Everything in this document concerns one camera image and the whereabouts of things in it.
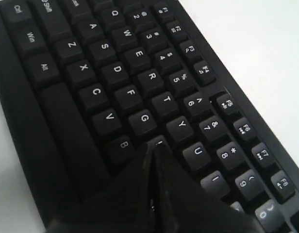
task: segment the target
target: white surface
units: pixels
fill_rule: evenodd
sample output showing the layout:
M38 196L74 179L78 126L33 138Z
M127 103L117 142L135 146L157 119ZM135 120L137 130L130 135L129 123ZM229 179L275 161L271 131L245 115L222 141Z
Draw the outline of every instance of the white surface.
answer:
M182 0L299 166L299 0ZM0 233L44 227L0 106Z

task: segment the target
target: computer keyboard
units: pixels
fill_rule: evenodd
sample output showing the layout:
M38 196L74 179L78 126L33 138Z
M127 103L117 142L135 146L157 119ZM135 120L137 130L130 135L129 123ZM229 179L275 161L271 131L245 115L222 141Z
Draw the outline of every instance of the computer keyboard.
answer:
M46 226L164 143L266 233L299 233L299 169L176 0L0 2L0 100Z

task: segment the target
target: keyboard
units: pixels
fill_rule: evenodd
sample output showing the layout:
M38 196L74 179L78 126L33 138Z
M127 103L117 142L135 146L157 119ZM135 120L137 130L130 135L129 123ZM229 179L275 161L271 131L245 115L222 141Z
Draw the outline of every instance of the keyboard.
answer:
M164 143L266 233L299 233L298 167L176 0L1 1L0 100L45 226Z

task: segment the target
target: space bar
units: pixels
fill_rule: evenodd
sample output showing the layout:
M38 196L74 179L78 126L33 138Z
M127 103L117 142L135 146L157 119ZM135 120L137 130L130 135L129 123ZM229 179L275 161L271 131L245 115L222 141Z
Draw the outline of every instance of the space bar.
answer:
M67 86L43 89L38 97L78 194L82 199L92 196L110 175Z

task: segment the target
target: white background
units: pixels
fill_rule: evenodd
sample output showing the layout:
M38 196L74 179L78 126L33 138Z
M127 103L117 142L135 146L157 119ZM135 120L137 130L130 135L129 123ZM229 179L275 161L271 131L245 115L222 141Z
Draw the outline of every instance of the white background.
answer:
M299 0L181 2L299 166ZM0 233L43 231L0 106Z

